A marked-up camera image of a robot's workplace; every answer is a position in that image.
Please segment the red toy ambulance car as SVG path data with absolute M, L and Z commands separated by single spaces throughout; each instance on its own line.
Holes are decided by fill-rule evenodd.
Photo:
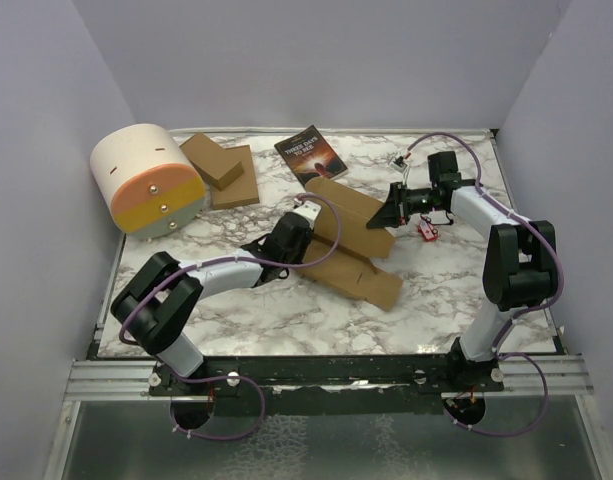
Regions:
M 420 216 L 417 230 L 426 242 L 433 242 L 439 238 L 438 230 L 428 216 Z

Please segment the cream orange cylindrical drawer unit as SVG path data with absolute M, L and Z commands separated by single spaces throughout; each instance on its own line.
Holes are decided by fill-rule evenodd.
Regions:
M 205 205 L 201 176 L 169 132 L 154 124 L 104 137 L 90 168 L 116 226 L 139 240 L 184 227 Z

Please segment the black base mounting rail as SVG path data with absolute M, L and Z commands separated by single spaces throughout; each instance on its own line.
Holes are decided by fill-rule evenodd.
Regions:
M 453 372 L 449 354 L 212 356 L 189 379 L 157 365 L 153 397 L 205 402 L 221 415 L 439 414 L 444 394 L 500 392 L 497 362 Z

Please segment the dark paperback book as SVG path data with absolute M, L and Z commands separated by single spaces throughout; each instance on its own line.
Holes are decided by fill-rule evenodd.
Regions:
M 314 125 L 276 143 L 274 148 L 302 186 L 314 178 L 334 180 L 348 171 L 347 165 Z

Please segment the folded brown cardboard box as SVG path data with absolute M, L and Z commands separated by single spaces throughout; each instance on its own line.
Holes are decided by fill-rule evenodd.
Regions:
M 222 191 L 244 173 L 240 160 L 233 153 L 196 133 L 181 144 L 180 149 L 210 186 Z

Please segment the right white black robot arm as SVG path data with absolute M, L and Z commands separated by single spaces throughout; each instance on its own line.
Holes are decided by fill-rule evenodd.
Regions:
M 555 229 L 530 221 L 489 200 L 475 179 L 464 179 L 453 151 L 427 157 L 429 188 L 393 182 L 366 227 L 398 228 L 414 214 L 444 211 L 464 220 L 487 241 L 482 275 L 486 300 L 475 320 L 458 337 L 440 375 L 452 389 L 467 391 L 497 365 L 500 346 L 526 310 L 552 299 L 559 287 Z

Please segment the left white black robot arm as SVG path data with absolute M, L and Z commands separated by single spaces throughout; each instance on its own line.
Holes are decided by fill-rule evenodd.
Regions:
M 206 385 L 204 356 L 183 333 L 196 304 L 241 288 L 280 279 L 303 261 L 317 214 L 311 203 L 284 214 L 272 232 L 196 267 L 162 251 L 152 255 L 113 300 L 110 312 L 133 340 L 172 372 L 172 382 L 192 395 Z

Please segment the flat brown cardboard box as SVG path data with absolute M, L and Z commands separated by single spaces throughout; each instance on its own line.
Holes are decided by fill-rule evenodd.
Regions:
M 211 188 L 211 203 L 214 210 L 231 209 L 260 203 L 256 169 L 249 145 L 226 149 L 240 161 L 243 173 L 224 190 Z

